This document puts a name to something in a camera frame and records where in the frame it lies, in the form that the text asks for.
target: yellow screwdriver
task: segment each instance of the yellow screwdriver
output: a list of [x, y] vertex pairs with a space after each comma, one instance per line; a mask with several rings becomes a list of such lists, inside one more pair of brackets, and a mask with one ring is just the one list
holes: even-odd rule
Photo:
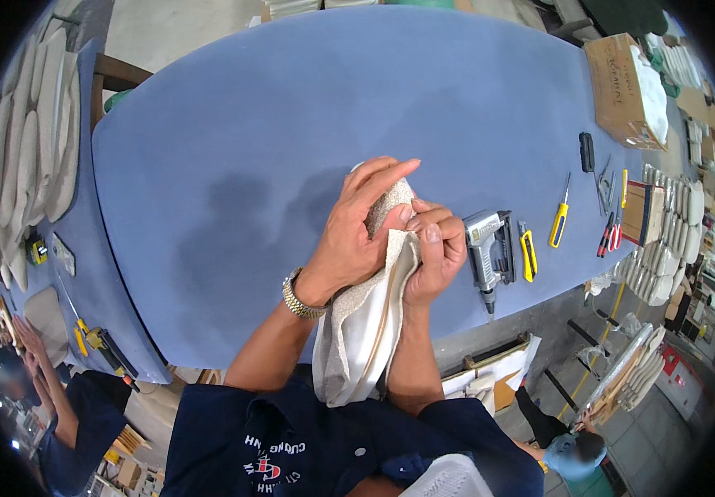
[[554, 226], [551, 228], [551, 236], [548, 238], [548, 244], [554, 248], [559, 246], [564, 232], [564, 224], [568, 222], [568, 190], [570, 189], [570, 173], [568, 173], [568, 183], [564, 185], [564, 199], [559, 204], [559, 209], [556, 211], [554, 218]]

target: white fabric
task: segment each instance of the white fabric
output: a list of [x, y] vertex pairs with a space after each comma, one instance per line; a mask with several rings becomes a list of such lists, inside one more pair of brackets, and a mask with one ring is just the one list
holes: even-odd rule
[[20, 69], [18, 86], [12, 96], [12, 116], [7, 133], [7, 153], [5, 158], [5, 174], [1, 185], [0, 225], [5, 227], [10, 224], [14, 208], [15, 189], [18, 184], [18, 163], [20, 143], [24, 134], [26, 122], [26, 107], [29, 103], [31, 90], [31, 75], [34, 68], [34, 35], [29, 40], [24, 50], [24, 63]]
[[667, 123], [667, 93], [661, 86], [661, 76], [651, 68], [650, 62], [640, 57], [639, 47], [631, 45], [633, 67], [637, 72], [639, 89], [642, 94], [642, 108], [645, 110], [645, 121], [656, 134], [656, 139], [667, 143], [669, 124]]
[[[412, 190], [397, 181], [372, 205], [366, 228], [373, 235], [388, 212], [409, 204]], [[402, 323], [402, 295], [420, 261], [415, 233], [391, 230], [385, 266], [367, 282], [333, 300], [319, 319], [313, 349], [313, 383], [317, 398], [329, 407], [368, 398], [391, 361]]]
[[401, 497], [493, 497], [468, 456], [446, 454], [400, 494]]

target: hand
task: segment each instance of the hand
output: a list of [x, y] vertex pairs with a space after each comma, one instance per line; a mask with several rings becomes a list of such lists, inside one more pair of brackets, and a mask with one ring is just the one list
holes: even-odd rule
[[301, 302], [322, 306], [338, 290], [363, 283], [383, 266], [388, 231], [403, 230], [412, 208], [408, 204], [395, 206], [372, 237], [365, 219], [374, 202], [419, 164], [418, 159], [399, 162], [393, 157], [377, 157], [347, 175], [319, 246], [297, 277], [294, 291]]
[[413, 199], [412, 208], [418, 215], [405, 229], [418, 234], [423, 264], [408, 280], [403, 303], [426, 307], [452, 283], [465, 262], [465, 226], [442, 205]]
[[46, 346], [43, 339], [34, 331], [28, 321], [22, 320], [20, 316], [15, 316], [12, 323], [14, 323], [14, 330], [18, 334], [19, 342], [23, 343], [27, 352], [31, 352], [37, 358], [45, 354]]
[[31, 352], [26, 352], [24, 355], [24, 364], [26, 365], [26, 368], [29, 370], [31, 373], [31, 376], [34, 378], [37, 376], [37, 358], [34, 357], [34, 354]]

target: yellow box cutter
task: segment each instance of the yellow box cutter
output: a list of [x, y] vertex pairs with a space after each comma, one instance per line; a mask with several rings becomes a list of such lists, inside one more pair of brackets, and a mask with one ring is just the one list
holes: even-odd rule
[[564, 185], [564, 198], [559, 204], [554, 218], [554, 226], [551, 228], [551, 236], [548, 237], [548, 244], [554, 248], [559, 246], [564, 232], [564, 224], [568, 222], [568, 190], [570, 189], [570, 173], [568, 173], [568, 183]]
[[517, 222], [517, 229], [521, 232], [521, 247], [523, 248], [523, 277], [531, 283], [537, 275], [537, 256], [534, 254], [534, 240], [531, 239], [531, 230], [523, 221]]
[[65, 288], [65, 282], [62, 281], [62, 276], [59, 275], [59, 271], [57, 271], [57, 277], [59, 278], [59, 283], [62, 285], [63, 292], [65, 292], [65, 298], [70, 303], [70, 308], [73, 309], [73, 313], [76, 315], [76, 326], [73, 328], [73, 330], [76, 333], [76, 342], [78, 343], [78, 349], [82, 352], [82, 355], [86, 357], [87, 347], [84, 345], [84, 337], [89, 334], [89, 328], [87, 328], [87, 324], [84, 323], [84, 320], [78, 315], [78, 312], [76, 312], [76, 306], [73, 305], [73, 301], [71, 301], [70, 295], [68, 295], [67, 293], [67, 288]]

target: blue work table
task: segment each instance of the blue work table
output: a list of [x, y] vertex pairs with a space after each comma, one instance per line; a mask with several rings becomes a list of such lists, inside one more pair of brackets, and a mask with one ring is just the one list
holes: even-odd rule
[[[312, 255], [344, 175], [418, 157], [423, 199], [463, 217], [511, 210], [539, 273], [499, 286], [496, 318], [602, 273], [606, 217], [580, 166], [641, 176], [641, 153], [594, 118], [587, 58], [499, 19], [407, 6], [324, 10], [206, 45], [123, 99], [93, 136], [97, 194], [128, 294], [164, 357], [227, 367]], [[568, 221], [547, 244], [568, 172]], [[432, 338], [487, 322], [468, 264], [432, 306]]]

